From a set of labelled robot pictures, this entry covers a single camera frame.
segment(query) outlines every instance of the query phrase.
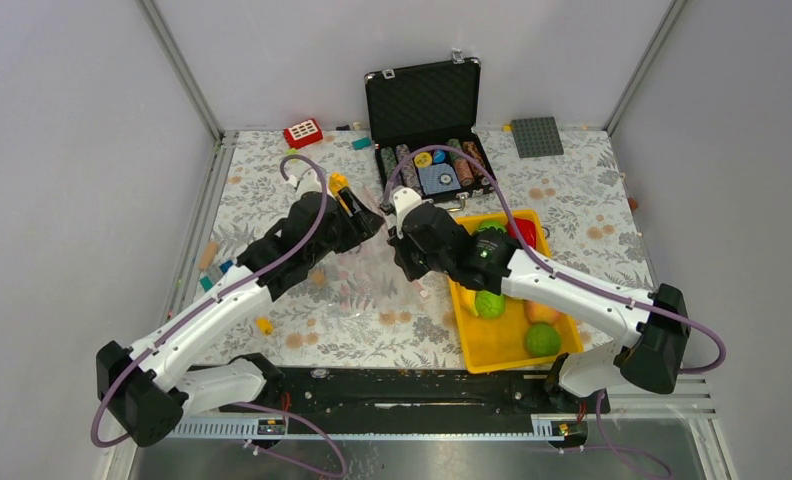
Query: yellow tray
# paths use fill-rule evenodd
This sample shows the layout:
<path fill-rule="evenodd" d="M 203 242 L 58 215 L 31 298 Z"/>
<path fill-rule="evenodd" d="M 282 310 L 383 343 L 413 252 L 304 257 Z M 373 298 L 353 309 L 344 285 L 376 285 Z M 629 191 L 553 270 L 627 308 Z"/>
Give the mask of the yellow tray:
<path fill-rule="evenodd" d="M 515 210 L 513 214 L 514 218 L 534 222 L 537 230 L 536 250 L 547 257 L 550 256 L 549 244 L 546 243 L 546 238 L 543 236 L 543 228 L 540 226 L 537 214 L 533 210 Z M 473 233 L 486 220 L 496 220 L 503 225 L 508 223 L 504 213 L 455 219 L 470 233 Z M 452 294 L 452 302 L 455 305 L 455 319 L 458 322 L 461 347 L 464 350 L 464 360 L 470 373 L 487 373 L 555 361 L 557 355 L 535 358 L 526 351 L 525 337 L 531 323 L 526 319 L 522 300 L 507 297 L 505 313 L 497 318 L 486 319 L 474 316 L 461 306 L 458 297 L 458 284 L 452 280 L 449 280 L 449 292 Z M 569 315 L 564 315 L 555 323 L 554 327 L 561 334 L 561 351 L 558 352 L 558 355 L 579 353 L 584 350 L 576 322 Z"/>

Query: white wall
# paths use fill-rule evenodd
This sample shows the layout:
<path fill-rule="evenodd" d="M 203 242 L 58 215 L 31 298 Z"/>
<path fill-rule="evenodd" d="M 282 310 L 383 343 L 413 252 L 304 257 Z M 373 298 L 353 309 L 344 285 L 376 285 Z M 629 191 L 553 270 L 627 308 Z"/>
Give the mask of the white wall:
<path fill-rule="evenodd" d="M 159 0 L 226 129 L 366 123 L 363 75 L 482 59 L 480 125 L 601 126 L 669 0 Z"/>
<path fill-rule="evenodd" d="M 0 479 L 86 480 L 96 350 L 160 321 L 211 140 L 133 1 L 0 1 Z"/>
<path fill-rule="evenodd" d="M 729 347 L 709 378 L 740 478 L 792 478 L 792 1 L 692 2 L 620 125 L 656 275 Z"/>

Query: gray lego baseplate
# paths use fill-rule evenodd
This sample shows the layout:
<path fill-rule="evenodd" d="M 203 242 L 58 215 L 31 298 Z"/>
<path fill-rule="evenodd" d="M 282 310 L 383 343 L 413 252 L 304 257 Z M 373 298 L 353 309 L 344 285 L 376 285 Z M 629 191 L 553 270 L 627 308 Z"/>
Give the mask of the gray lego baseplate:
<path fill-rule="evenodd" d="M 555 117 L 523 118 L 511 122 L 520 158 L 563 155 Z"/>

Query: black metal base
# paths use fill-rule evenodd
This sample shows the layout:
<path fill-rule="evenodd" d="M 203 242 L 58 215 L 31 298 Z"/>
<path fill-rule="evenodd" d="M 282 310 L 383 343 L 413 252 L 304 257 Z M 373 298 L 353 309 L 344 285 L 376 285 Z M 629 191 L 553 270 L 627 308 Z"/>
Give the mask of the black metal base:
<path fill-rule="evenodd" d="M 578 404 L 551 398 L 544 375 L 505 371 L 473 375 L 463 370 L 281 368 L 258 400 L 289 411 L 330 434 L 533 433 L 532 414 L 575 417 Z M 594 413 L 596 395 L 584 399 Z M 607 398 L 603 413 L 610 411 Z M 227 412 L 249 412 L 233 406 Z M 292 434 L 312 433 L 290 422 Z"/>

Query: wire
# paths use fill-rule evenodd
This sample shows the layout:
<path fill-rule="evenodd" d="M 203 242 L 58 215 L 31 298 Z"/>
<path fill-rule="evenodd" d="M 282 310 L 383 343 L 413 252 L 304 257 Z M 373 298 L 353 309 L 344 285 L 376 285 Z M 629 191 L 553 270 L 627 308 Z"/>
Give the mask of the wire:
<path fill-rule="evenodd" d="M 610 452 L 614 453 L 615 455 L 617 455 L 620 458 L 620 460 L 623 462 L 623 464 L 626 465 L 627 467 L 629 466 L 628 463 L 626 463 L 626 461 L 623 459 L 623 457 L 620 457 L 617 452 L 622 452 L 622 453 L 629 454 L 629 455 L 640 455 L 641 457 L 648 458 L 648 459 L 652 460 L 653 462 L 657 463 L 658 465 L 660 465 L 664 469 L 665 472 L 667 472 L 667 474 L 665 476 L 663 476 L 663 477 L 660 477 L 660 476 L 657 476 L 657 475 L 652 475 L 651 473 L 639 472 L 641 475 L 643 475 L 644 477 L 646 477 L 646 478 L 648 478 L 650 480 L 655 480 L 655 479 L 657 479 L 657 480 L 672 480 L 673 479 L 673 470 L 670 468 L 670 466 L 667 464 L 667 462 L 665 462 L 664 460 L 661 460 L 660 458 L 658 458 L 655 455 L 647 452 L 646 450 L 641 450 L 639 448 L 623 447 L 623 446 L 613 446 L 612 447 L 612 446 L 608 446 L 608 445 L 585 445 L 585 446 L 578 447 L 578 448 L 539 448 L 539 449 L 535 449 L 534 451 L 536 451 L 538 453 L 561 453 L 561 454 L 564 454 L 564 455 L 569 455 L 571 453 L 588 453 L 588 452 L 610 451 Z"/>
<path fill-rule="evenodd" d="M 314 172 L 316 172 L 317 179 L 319 180 L 319 183 L 322 186 L 322 201 L 320 202 L 317 216 L 314 219 L 314 222 L 311 224 L 311 228 L 309 228 L 305 236 L 302 237 L 301 240 L 299 240 L 299 243 L 293 245 L 293 248 L 288 250 L 287 253 L 285 253 L 284 255 L 278 257 L 278 259 L 276 259 L 274 262 L 266 265 L 257 272 L 237 282 L 234 282 L 228 287 L 220 290 L 219 293 L 217 294 L 217 297 L 220 300 L 229 293 L 236 290 L 237 288 L 246 285 L 249 282 L 257 280 L 257 278 L 260 277 L 261 275 L 272 271 L 274 268 L 278 267 L 279 265 L 287 261 L 287 259 L 295 255 L 299 250 L 301 250 L 305 246 L 305 244 L 307 244 L 308 240 L 311 239 L 311 237 L 314 235 L 317 228 L 319 227 L 320 222 L 322 222 L 322 218 L 325 216 L 325 208 L 328 205 L 328 183 L 325 180 L 325 174 L 323 173 L 319 165 L 314 163 L 310 158 L 305 157 L 304 155 L 296 155 L 296 154 L 287 155 L 281 160 L 281 163 L 278 165 L 278 169 L 281 172 L 281 176 L 284 178 L 284 180 L 289 179 L 287 173 L 284 171 L 284 166 L 287 164 L 288 161 L 293 159 L 302 160 L 303 162 L 310 165 L 310 167 L 314 169 Z M 176 332 L 178 332 L 184 325 L 186 325 L 187 322 L 192 320 L 198 314 L 202 313 L 205 309 L 207 309 L 214 303 L 216 303 L 216 300 L 214 298 L 209 298 L 208 300 L 205 300 L 202 304 L 191 310 L 187 315 L 184 315 L 184 317 L 182 317 L 181 320 L 175 322 L 175 324 L 172 325 L 169 328 L 169 330 L 164 332 L 160 337 L 158 337 L 157 340 L 155 340 L 154 347 L 156 349 L 160 348 L 164 343 L 166 343 L 166 341 L 170 337 L 175 335 Z M 147 348 L 143 353 L 138 355 L 137 358 L 135 358 L 131 363 L 129 363 L 128 366 L 125 367 L 124 370 L 122 370 L 122 373 L 120 373 L 119 376 L 116 377 L 116 380 L 114 380 L 113 383 L 111 383 L 110 388 L 107 390 L 107 393 L 105 393 L 104 397 L 102 397 L 102 401 L 99 402 L 99 408 L 96 410 L 96 414 L 93 416 L 93 424 L 90 427 L 90 440 L 93 442 L 93 445 L 95 445 L 96 447 L 99 448 L 112 447 L 114 445 L 118 445 L 122 443 L 123 441 L 125 441 L 125 439 L 128 438 L 128 434 L 126 433 L 113 440 L 102 440 L 101 438 L 99 438 L 99 426 L 101 425 L 102 416 L 104 415 L 105 410 L 107 410 L 108 405 L 110 405 L 110 401 L 113 399 L 113 396 L 122 386 L 122 383 L 125 381 L 125 378 L 127 378 L 128 375 L 130 375 L 131 372 L 133 372 L 134 369 L 136 369 L 140 365 L 140 363 L 142 363 L 152 353 L 153 353 L 152 349 Z"/>
<path fill-rule="evenodd" d="M 319 436 L 322 437 L 323 440 L 325 440 L 325 442 L 328 444 L 328 446 L 331 447 L 332 450 L 334 450 L 334 453 L 337 454 L 337 459 L 340 460 L 341 470 L 340 470 L 339 473 L 329 472 L 327 470 L 323 470 L 321 468 L 318 468 L 318 467 L 315 467 L 313 465 L 307 464 L 307 463 L 305 463 L 305 462 L 303 462 L 301 460 L 296 460 L 295 458 L 290 458 L 290 457 L 288 457 L 286 455 L 282 455 L 282 454 L 280 454 L 278 452 L 273 452 L 272 450 L 269 450 L 269 449 L 256 450 L 256 452 L 263 452 L 263 453 L 265 453 L 265 454 L 267 454 L 267 455 L 269 455 L 271 457 L 277 458 L 279 460 L 284 460 L 285 462 L 290 462 L 293 465 L 302 467 L 302 468 L 304 468 L 306 470 L 310 470 L 311 472 L 317 473 L 319 475 L 324 475 L 326 477 L 343 478 L 349 473 L 349 467 L 346 465 L 346 458 L 343 457 L 343 453 L 340 451 L 340 448 L 337 446 L 336 443 L 334 443 L 334 440 L 332 440 L 331 437 L 329 437 L 327 433 L 325 433 L 324 431 L 322 431 L 322 429 L 320 429 L 319 427 L 314 425 L 313 422 L 311 422 L 310 420 L 308 420 L 308 419 L 306 419 L 306 418 L 304 418 L 304 417 L 302 417 L 300 415 L 296 415 L 295 413 L 283 412 L 281 410 L 275 410 L 275 409 L 272 409 L 272 408 L 269 408 L 269 407 L 263 407 L 261 405 L 255 405 L 253 403 L 239 402 L 239 403 L 235 403 L 234 406 L 235 407 L 248 408 L 248 409 L 251 409 L 251 410 L 257 410 L 259 412 L 264 412 L 264 413 L 273 413 L 273 414 L 282 415 L 282 416 L 286 415 L 286 416 L 289 416 L 290 418 L 292 418 L 293 420 L 299 421 L 300 423 L 304 424 L 306 427 L 310 428 L 311 430 L 313 430 L 314 432 L 319 434 Z"/>
<path fill-rule="evenodd" d="M 290 410 L 290 392 L 284 392 L 284 395 L 281 396 L 281 409 L 285 412 Z"/>
<path fill-rule="evenodd" d="M 585 404 L 584 400 L 579 402 L 579 414 L 576 415 L 576 423 L 581 423 L 584 420 L 584 416 L 587 415 L 587 405 Z"/>
<path fill-rule="evenodd" d="M 487 170 L 485 170 L 485 168 L 481 165 L 481 163 L 478 162 L 475 158 L 467 155 L 466 153 L 462 152 L 461 150 L 458 150 L 457 148 L 452 148 L 448 145 L 429 145 L 427 147 L 418 148 L 413 152 L 409 153 L 408 155 L 402 157 L 402 159 L 396 165 L 396 168 L 393 170 L 393 173 L 390 174 L 390 178 L 387 179 L 387 186 L 384 189 L 385 202 L 388 202 L 388 199 L 390 198 L 390 191 L 393 188 L 393 185 L 396 183 L 396 176 L 399 174 L 401 168 L 408 162 L 412 161 L 411 159 L 413 159 L 418 153 L 430 152 L 433 150 L 444 150 L 447 152 L 460 155 L 461 157 L 467 159 L 467 161 L 470 162 L 470 164 L 473 167 L 475 167 L 479 172 L 481 172 L 482 175 L 484 175 L 490 181 L 490 185 L 496 191 L 496 196 L 499 198 L 499 203 L 502 204 L 502 210 L 505 212 L 505 216 L 508 217 L 508 225 L 513 227 L 514 233 L 517 235 L 517 240 L 520 242 L 520 245 L 523 247 L 523 250 L 525 251 L 526 255 L 528 255 L 528 257 L 532 261 L 534 261 L 534 263 L 537 264 L 537 266 L 540 267 L 541 270 L 545 270 L 546 272 L 553 274 L 555 278 L 564 280 L 567 283 L 571 283 L 583 290 L 594 293 L 608 300 L 623 305 L 629 305 L 629 306 L 633 305 L 634 307 L 638 307 L 648 312 L 654 313 L 656 315 L 662 315 L 664 317 L 675 320 L 679 323 L 688 325 L 691 328 L 694 328 L 704 333 L 708 338 L 714 341 L 714 343 L 717 345 L 718 353 L 717 353 L 717 358 L 714 359 L 713 362 L 709 363 L 708 365 L 703 365 L 701 367 L 682 368 L 679 369 L 679 373 L 705 373 L 719 367 L 726 360 L 726 344 L 723 342 L 723 339 L 721 339 L 719 335 L 714 333 L 713 330 L 706 327 L 705 325 L 702 325 L 699 322 L 691 320 L 677 313 L 673 313 L 669 310 L 665 310 L 661 307 L 656 307 L 655 305 L 648 305 L 645 303 L 640 303 L 640 304 L 634 303 L 634 299 L 632 299 L 631 297 L 626 297 L 623 295 L 618 295 L 608 290 L 603 290 L 602 288 L 599 288 L 595 285 L 591 285 L 583 280 L 579 280 L 578 278 L 570 276 L 562 271 L 558 271 L 555 268 L 551 267 L 548 263 L 546 263 L 545 260 L 540 258 L 534 252 L 534 250 L 532 250 L 531 247 L 529 247 L 528 244 L 526 243 L 525 239 L 523 238 L 523 234 L 520 232 L 520 228 L 517 226 L 517 222 L 514 221 L 514 215 L 511 213 L 511 208 L 508 206 L 508 202 L 505 200 L 505 196 L 502 194 L 502 190 L 499 188 L 499 184 L 496 183 L 496 179 L 494 179 L 493 176 L 490 175 L 490 173 Z"/>
<path fill-rule="evenodd" d="M 602 427 L 602 413 L 601 412 L 602 412 L 602 400 L 604 398 L 605 398 L 605 390 L 600 390 L 599 394 L 596 395 L 596 426 L 599 428 L 599 434 L 602 435 L 602 439 L 605 441 L 605 445 L 594 445 L 593 447 L 585 447 L 585 448 L 593 450 L 594 448 L 597 448 L 597 447 L 599 449 L 604 449 L 604 448 L 607 447 L 608 449 L 610 449 L 614 453 L 614 455 L 621 462 L 623 462 L 623 465 L 625 465 L 626 467 L 629 468 L 629 470 L 631 470 L 631 471 L 633 471 L 633 472 L 635 472 L 635 473 L 637 473 L 639 475 L 643 475 L 644 477 L 646 477 L 648 479 L 657 479 L 657 480 L 670 480 L 670 479 L 672 479 L 673 478 L 673 471 L 670 469 L 670 466 L 667 465 L 667 462 L 661 460 L 660 458 L 656 457 L 655 455 L 653 455 L 653 454 L 651 454 L 651 453 L 649 453 L 649 452 L 647 452 L 645 450 L 638 450 L 636 448 L 630 448 L 630 447 L 618 447 L 618 446 L 614 445 L 611 442 L 611 440 L 608 438 L 608 435 L 605 434 L 605 429 Z M 649 473 L 646 470 L 638 467 L 634 463 L 630 462 L 625 456 L 621 455 L 620 454 L 621 451 L 625 451 L 625 452 L 628 452 L 628 453 L 634 453 L 634 454 L 638 454 L 638 455 L 643 455 L 643 456 L 649 458 L 650 460 L 653 460 L 655 463 L 657 463 L 657 464 L 661 465 L 662 467 L 664 467 L 664 470 L 667 472 L 667 474 L 661 476 L 661 475 L 655 475 L 655 474 Z"/>

